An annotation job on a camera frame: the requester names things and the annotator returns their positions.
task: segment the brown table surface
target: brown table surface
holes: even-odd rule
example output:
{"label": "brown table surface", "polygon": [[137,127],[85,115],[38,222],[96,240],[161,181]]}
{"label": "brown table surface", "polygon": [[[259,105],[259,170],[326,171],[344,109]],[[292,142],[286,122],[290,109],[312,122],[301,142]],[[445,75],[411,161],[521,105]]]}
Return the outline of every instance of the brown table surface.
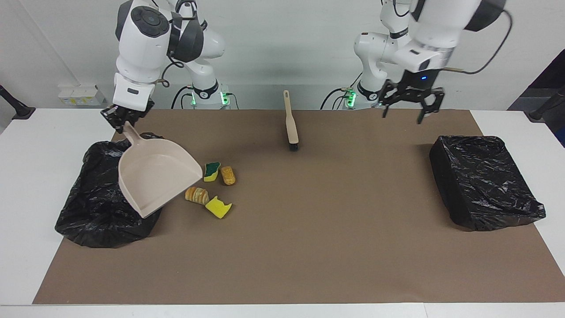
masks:
{"label": "brown table surface", "polygon": [[428,153],[481,135],[469,111],[152,110],[139,132],[231,165],[223,219],[178,196],[150,237],[116,249],[63,240],[36,304],[563,302],[565,278],[534,225],[454,225]]}

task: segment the dustpan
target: dustpan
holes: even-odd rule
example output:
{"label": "dustpan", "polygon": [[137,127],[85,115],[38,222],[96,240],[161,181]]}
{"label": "dustpan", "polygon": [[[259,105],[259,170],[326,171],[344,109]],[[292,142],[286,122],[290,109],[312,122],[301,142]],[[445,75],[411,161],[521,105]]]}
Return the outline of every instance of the dustpan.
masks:
{"label": "dustpan", "polygon": [[118,183],[128,203],[146,218],[202,179],[202,168],[181,146],[166,139],[143,139],[126,122],[132,144],[118,164]]}

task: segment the trash bag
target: trash bag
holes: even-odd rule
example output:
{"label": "trash bag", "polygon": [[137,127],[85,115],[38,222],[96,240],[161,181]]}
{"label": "trash bag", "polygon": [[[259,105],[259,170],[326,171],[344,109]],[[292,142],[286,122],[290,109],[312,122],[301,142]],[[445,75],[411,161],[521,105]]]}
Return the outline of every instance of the trash bag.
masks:
{"label": "trash bag", "polygon": [[[141,136],[162,138],[149,132]],[[148,218],[141,218],[118,185],[118,162],[130,146],[127,139],[100,141],[90,146],[57,219],[57,232],[81,246],[106,248],[119,247],[151,233],[161,209]]]}
{"label": "trash bag", "polygon": [[545,218],[500,138],[440,136],[429,157],[454,223],[492,231]]}

